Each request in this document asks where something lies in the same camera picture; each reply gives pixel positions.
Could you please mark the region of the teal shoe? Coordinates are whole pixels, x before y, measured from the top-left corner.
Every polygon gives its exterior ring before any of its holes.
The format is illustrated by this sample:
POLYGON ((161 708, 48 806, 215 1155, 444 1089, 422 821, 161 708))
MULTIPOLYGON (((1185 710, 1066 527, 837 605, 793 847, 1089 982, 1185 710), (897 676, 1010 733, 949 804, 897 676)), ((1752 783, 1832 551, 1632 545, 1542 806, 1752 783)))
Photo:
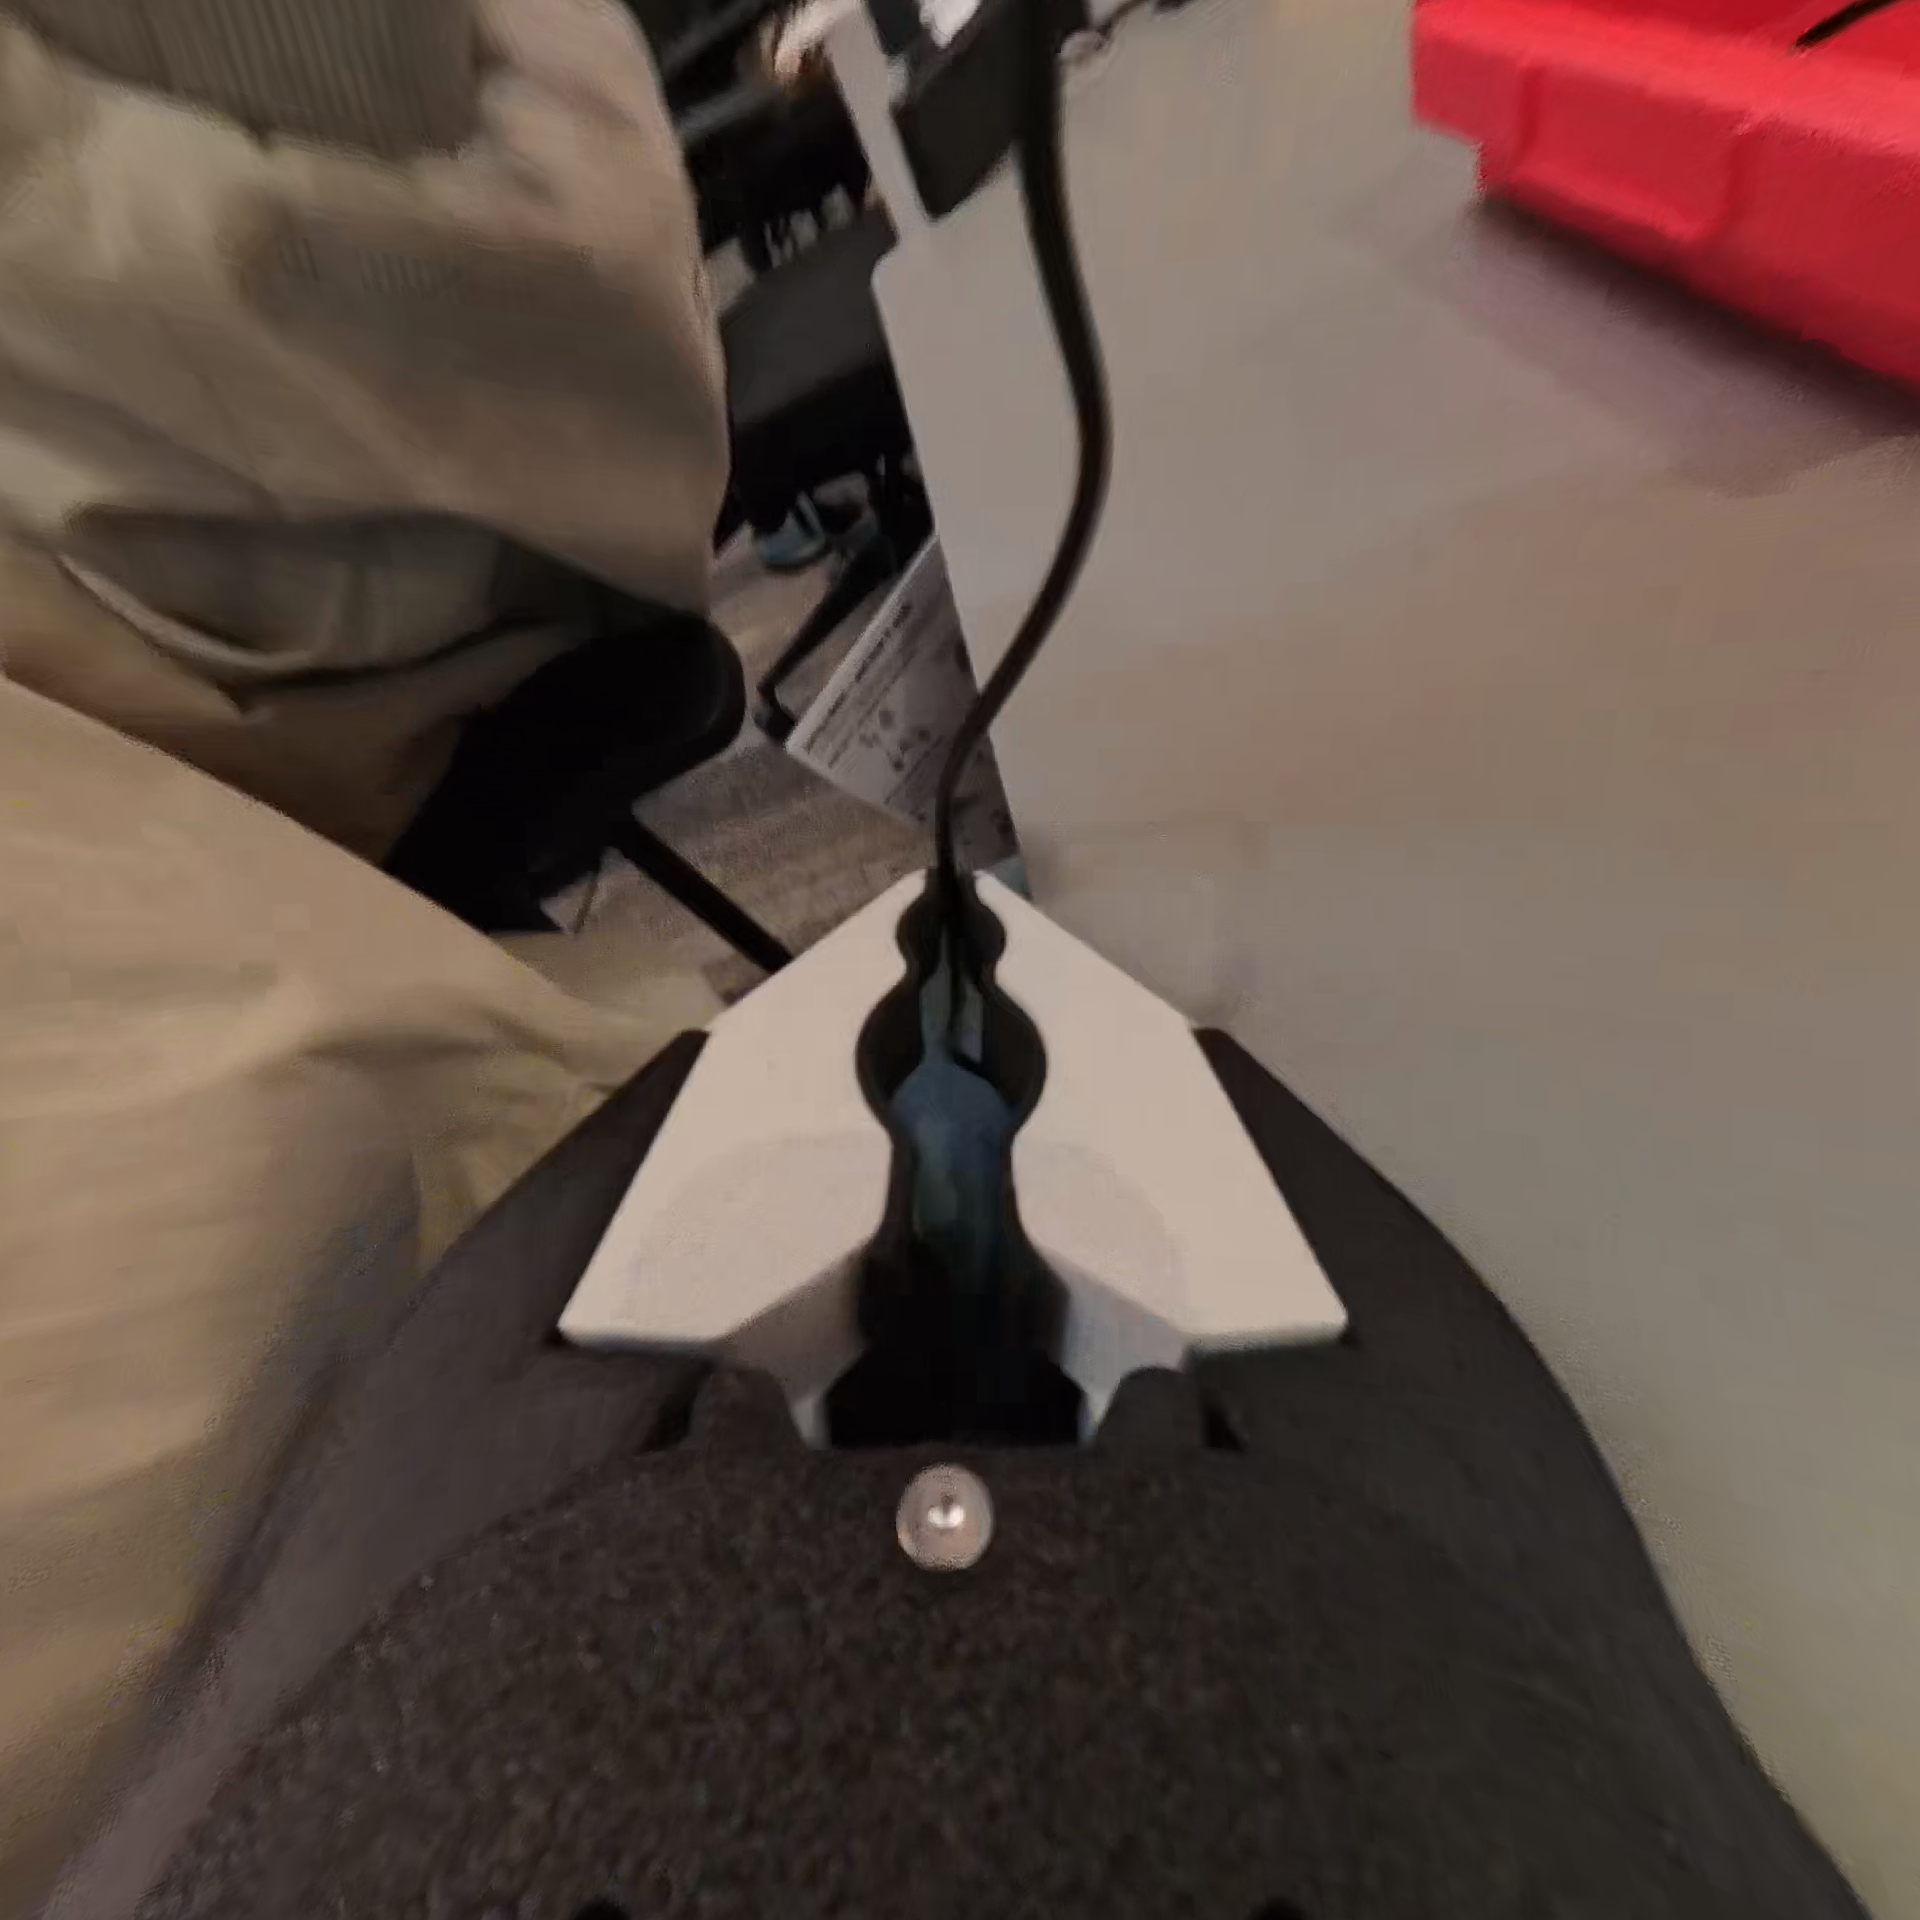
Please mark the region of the teal shoe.
POLYGON ((758 564, 778 575, 842 564, 878 535, 866 487, 842 483, 801 494, 777 527, 752 537, 758 564))

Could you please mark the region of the person's beige jacket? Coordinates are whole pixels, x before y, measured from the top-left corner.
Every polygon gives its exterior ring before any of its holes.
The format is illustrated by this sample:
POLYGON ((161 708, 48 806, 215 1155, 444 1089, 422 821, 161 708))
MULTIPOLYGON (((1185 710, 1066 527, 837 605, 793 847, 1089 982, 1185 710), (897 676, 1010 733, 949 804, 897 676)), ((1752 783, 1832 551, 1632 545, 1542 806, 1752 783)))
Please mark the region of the person's beige jacket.
POLYGON ((4 4, 4 676, 378 861, 702 615, 696 203, 623 4, 4 4))

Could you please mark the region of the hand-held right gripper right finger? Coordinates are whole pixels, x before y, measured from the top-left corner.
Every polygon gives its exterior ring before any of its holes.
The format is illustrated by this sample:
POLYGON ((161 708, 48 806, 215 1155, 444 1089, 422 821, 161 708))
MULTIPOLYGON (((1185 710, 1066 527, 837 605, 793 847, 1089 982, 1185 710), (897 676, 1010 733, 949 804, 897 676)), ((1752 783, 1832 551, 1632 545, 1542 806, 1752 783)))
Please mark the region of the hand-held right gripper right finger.
POLYGON ((1194 1026, 1000 881, 976 895, 1004 935, 994 982, 1042 1044, 1012 1195, 1065 1291, 1082 1426, 1142 1370, 1337 1342, 1346 1307, 1194 1026))

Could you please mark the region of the printed paper sheet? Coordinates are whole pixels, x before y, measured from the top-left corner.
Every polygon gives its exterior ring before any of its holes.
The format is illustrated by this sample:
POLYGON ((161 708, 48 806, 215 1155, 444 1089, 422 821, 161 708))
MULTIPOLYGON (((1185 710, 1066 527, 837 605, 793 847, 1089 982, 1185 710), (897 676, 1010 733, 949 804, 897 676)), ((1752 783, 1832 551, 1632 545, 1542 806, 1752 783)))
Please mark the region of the printed paper sheet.
POLYGON ((936 858, 944 767, 976 678, 938 537, 854 621, 850 646, 812 692, 781 751, 888 825, 910 831, 914 868, 936 858))

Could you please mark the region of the grey desk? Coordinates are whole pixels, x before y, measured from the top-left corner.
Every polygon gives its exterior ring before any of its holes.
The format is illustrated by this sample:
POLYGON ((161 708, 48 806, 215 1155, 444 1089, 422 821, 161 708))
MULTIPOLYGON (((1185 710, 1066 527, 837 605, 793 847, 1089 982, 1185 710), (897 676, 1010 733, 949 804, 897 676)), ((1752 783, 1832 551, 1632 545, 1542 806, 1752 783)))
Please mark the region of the grey desk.
POLYGON ((1071 62, 1114 443, 1025 873, 1452 1237, 1914 1915, 1914 402, 1480 209, 1404 14, 1071 62))

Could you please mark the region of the red plastic bin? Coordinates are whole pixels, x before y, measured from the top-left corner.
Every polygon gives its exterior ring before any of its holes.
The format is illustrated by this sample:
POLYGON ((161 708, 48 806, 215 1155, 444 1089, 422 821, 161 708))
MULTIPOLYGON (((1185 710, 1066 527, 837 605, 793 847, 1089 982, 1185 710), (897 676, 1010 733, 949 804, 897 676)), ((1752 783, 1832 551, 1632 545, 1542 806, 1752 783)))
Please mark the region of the red plastic bin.
POLYGON ((1918 389, 1918 4, 1422 3, 1479 191, 1918 389))

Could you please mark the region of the person's beige trousers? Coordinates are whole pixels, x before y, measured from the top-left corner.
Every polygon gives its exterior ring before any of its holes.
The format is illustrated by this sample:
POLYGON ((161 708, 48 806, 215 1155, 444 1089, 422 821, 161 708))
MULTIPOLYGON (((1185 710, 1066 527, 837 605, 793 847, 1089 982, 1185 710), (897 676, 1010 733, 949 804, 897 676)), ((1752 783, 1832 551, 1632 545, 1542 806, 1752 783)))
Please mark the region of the person's beige trousers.
POLYGON ((36 1915, 324 1379, 681 1029, 4 682, 2 1853, 36 1915))

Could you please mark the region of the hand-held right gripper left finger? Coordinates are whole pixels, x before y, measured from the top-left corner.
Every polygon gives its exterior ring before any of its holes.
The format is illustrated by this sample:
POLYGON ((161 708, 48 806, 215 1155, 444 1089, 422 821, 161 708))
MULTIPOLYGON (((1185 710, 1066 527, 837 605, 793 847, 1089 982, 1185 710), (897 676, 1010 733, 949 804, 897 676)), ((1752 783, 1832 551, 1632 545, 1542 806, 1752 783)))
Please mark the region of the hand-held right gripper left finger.
POLYGON ((799 1436, 825 1441, 894 1164, 857 1036, 904 980, 895 931, 920 890, 897 881, 705 1026, 560 1313, 569 1347, 765 1373, 799 1436))

